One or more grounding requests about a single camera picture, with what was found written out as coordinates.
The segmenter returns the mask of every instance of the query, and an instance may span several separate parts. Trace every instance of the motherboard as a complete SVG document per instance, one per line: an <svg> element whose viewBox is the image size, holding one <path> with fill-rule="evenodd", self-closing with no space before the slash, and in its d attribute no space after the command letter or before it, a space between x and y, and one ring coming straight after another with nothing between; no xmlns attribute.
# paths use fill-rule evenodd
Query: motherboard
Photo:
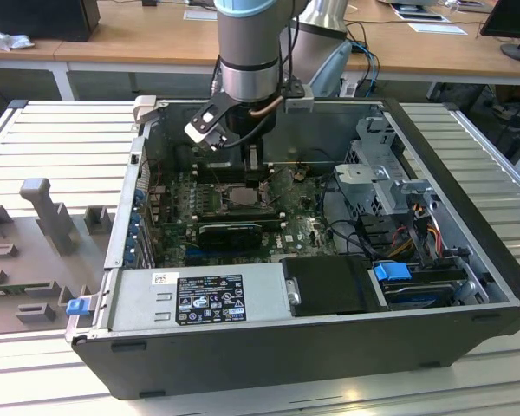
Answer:
<svg viewBox="0 0 520 416"><path fill-rule="evenodd" d="M208 178L174 173L152 190L149 225L158 266L337 254L319 211L322 177L284 166L271 169L257 186L225 182L214 171Z"/></svg>

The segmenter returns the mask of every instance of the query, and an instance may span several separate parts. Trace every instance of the white paper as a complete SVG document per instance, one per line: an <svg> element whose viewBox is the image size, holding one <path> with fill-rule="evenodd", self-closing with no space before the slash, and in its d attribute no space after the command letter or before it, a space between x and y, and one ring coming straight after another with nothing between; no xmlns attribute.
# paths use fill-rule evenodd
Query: white paper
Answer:
<svg viewBox="0 0 520 416"><path fill-rule="evenodd" d="M408 26L421 33L442 33L446 35L468 35L459 26L444 24L409 23Z"/></svg>
<svg viewBox="0 0 520 416"><path fill-rule="evenodd" d="M0 49L10 52L12 49L35 46L26 35L8 35L0 32Z"/></svg>
<svg viewBox="0 0 520 416"><path fill-rule="evenodd" d="M152 284L175 284L179 279L178 271L168 271L166 273L153 273Z"/></svg>
<svg viewBox="0 0 520 416"><path fill-rule="evenodd" d="M207 10L186 10L183 15L185 20L217 20L218 13Z"/></svg>

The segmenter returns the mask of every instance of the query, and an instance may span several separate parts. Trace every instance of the blue drive latch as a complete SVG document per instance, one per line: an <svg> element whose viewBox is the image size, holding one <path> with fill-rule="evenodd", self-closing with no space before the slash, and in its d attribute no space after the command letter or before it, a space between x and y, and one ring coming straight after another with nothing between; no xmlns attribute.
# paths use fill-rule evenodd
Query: blue drive latch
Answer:
<svg viewBox="0 0 520 416"><path fill-rule="evenodd" d="M66 315L90 315L90 298L71 299L66 307Z"/></svg>
<svg viewBox="0 0 520 416"><path fill-rule="evenodd" d="M410 280L413 278L406 263L380 263L380 265L374 267L374 272L378 281Z"/></svg>

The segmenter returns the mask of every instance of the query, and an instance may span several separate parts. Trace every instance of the power supply label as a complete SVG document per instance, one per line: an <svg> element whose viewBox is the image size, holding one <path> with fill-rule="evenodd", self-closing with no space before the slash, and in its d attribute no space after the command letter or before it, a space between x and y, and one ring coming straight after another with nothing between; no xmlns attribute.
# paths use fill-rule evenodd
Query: power supply label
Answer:
<svg viewBox="0 0 520 416"><path fill-rule="evenodd" d="M181 277L177 281L179 325L246 321L242 275Z"/></svg>

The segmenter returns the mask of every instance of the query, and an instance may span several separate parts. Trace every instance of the wooden desk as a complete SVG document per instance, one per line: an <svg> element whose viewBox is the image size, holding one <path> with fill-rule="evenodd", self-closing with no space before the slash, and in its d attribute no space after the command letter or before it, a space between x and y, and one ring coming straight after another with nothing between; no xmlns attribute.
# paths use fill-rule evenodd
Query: wooden desk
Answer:
<svg viewBox="0 0 520 416"><path fill-rule="evenodd" d="M520 62L503 55L493 37L476 37L487 15L455 13L468 36L416 33L376 0L351 0L347 20L364 22L370 49L380 58L381 80L520 85ZM50 70L64 100L76 97L69 71L209 74L218 56L217 23L184 20L185 6L99 1L101 21L89 42L36 41L34 49L0 51L0 68ZM357 38L361 31L351 26ZM364 55L352 55L346 78L366 71Z"/></svg>
<svg viewBox="0 0 520 416"><path fill-rule="evenodd" d="M64 42L58 61L213 66L218 23L184 20L186 7L99 1L101 20L89 42Z"/></svg>
<svg viewBox="0 0 520 416"><path fill-rule="evenodd" d="M27 61L53 61L54 53L62 41L39 40L33 48L12 49L10 52L0 49L0 59L19 59Z"/></svg>
<svg viewBox="0 0 520 416"><path fill-rule="evenodd" d="M348 14L348 20L404 22L386 4L373 0L357 0L354 4L359 10ZM434 10L445 14L445 8ZM473 22L483 24L487 16L481 13L454 13L450 16L452 22L470 22L458 24L468 33L467 36L417 33L407 23L364 23L364 27L370 49L380 58L382 79L448 81L445 78L452 78L451 81L459 82L459 77L466 80L480 77L505 79L487 83L516 84L520 81L520 62L503 55L501 42L496 38L477 37L481 26ZM358 25L351 26L351 30L357 39L362 39ZM347 69L354 71L358 64L366 67L363 55L351 57Z"/></svg>

